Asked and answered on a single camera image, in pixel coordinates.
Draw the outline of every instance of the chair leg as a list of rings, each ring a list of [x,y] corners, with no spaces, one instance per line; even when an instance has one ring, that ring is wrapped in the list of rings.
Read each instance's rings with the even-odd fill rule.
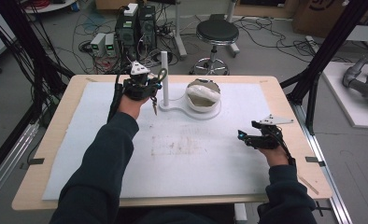
[[[199,60],[192,68],[191,73],[196,75],[230,75],[228,65],[220,59],[216,59],[217,46],[213,46],[210,58]]]

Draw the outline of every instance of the gray floor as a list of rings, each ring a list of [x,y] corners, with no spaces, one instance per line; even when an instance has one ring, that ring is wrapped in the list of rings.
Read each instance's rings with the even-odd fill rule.
[[[78,52],[78,44],[83,40],[92,38],[89,35],[74,35],[76,25],[80,25],[77,32],[83,31],[81,24],[84,22],[94,21],[98,24],[107,22],[107,26],[113,27],[115,25],[114,18],[115,16],[112,14],[98,14],[92,9],[91,5],[78,13],[63,9],[45,14],[44,23],[52,42],[58,47],[57,51],[64,63],[76,74],[84,74],[85,72],[81,69],[73,54],[67,50],[74,50],[75,53],[80,55],[87,67],[92,67],[90,57]],[[183,19],[182,26],[185,27],[193,21],[196,21],[196,19]],[[193,28],[195,26],[196,23],[192,24],[184,33],[194,34]],[[286,45],[291,45],[294,40],[304,40],[303,35],[292,32],[290,21],[273,21],[273,29],[286,36],[284,40]],[[259,44],[268,46],[274,46],[278,40],[277,37],[265,30],[251,31],[250,34]],[[210,46],[192,35],[184,35],[183,40],[189,55],[185,60],[170,66],[170,74],[188,74],[191,66],[200,58],[206,57],[211,50]],[[308,63],[284,54],[277,49],[257,46],[249,38],[249,35],[243,31],[241,31],[237,46],[241,52],[236,58],[232,58],[228,50],[219,49],[219,58],[230,66],[232,75],[274,76],[279,81],[283,81],[302,72],[308,65]],[[284,50],[303,60],[311,60],[311,57],[301,56],[293,48]],[[357,61],[362,55],[368,57],[368,50],[358,47],[352,42],[347,42],[337,53],[337,56],[352,62]],[[0,57],[0,66],[3,68],[3,73],[0,74],[1,146],[31,104],[31,95],[29,83],[9,53],[4,53]],[[44,131],[43,129],[39,131],[38,139]],[[353,223],[368,223],[368,129],[358,129],[350,126],[344,112],[322,78],[318,88],[315,132]],[[26,160],[27,154],[35,146],[38,139],[29,147],[18,167],[1,188],[0,223],[48,223],[50,219],[53,212],[51,210],[18,212],[13,211],[10,206],[25,175],[25,170],[20,169],[19,165]],[[256,223],[256,220],[258,220],[255,212],[256,205],[247,204],[249,223]],[[329,207],[325,201],[320,202],[320,206]],[[333,213],[330,211],[323,211],[323,216],[318,211],[314,214],[318,223],[336,223]]]

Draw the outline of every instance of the dark sleeve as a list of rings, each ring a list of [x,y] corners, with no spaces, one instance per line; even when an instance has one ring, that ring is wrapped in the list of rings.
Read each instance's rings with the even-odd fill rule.
[[[315,202],[298,182],[297,169],[290,165],[273,166],[269,176],[271,185],[266,187],[266,193],[270,209],[262,215],[260,224],[316,223],[312,214]]]
[[[82,164],[61,191],[50,223],[112,223],[120,205],[122,177],[138,126],[117,113],[86,150]]]

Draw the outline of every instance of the person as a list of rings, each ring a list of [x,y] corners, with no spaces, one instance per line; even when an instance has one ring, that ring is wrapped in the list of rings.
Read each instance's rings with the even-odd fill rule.
[[[61,191],[50,223],[115,223],[125,168],[134,151],[136,119],[143,101],[123,95],[117,113],[104,125],[86,150],[82,164]],[[269,203],[260,224],[316,223],[315,203],[306,187],[297,181],[296,168],[288,164],[283,148],[260,149],[270,165],[271,185],[266,187]],[[182,210],[150,212],[136,223],[217,223],[209,217]]]

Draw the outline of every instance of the white paper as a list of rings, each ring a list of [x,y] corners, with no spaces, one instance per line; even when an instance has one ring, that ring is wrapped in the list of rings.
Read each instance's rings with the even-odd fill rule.
[[[81,164],[85,150],[106,123],[113,83],[89,83],[52,166],[43,200],[57,200]],[[187,83],[169,83],[170,99]],[[219,84],[221,112],[196,120],[180,111],[143,105],[134,154],[122,182],[121,198],[264,194],[269,184],[265,157],[237,139],[237,130],[260,135],[252,120],[270,114],[258,84]],[[157,95],[161,101],[163,92]]]

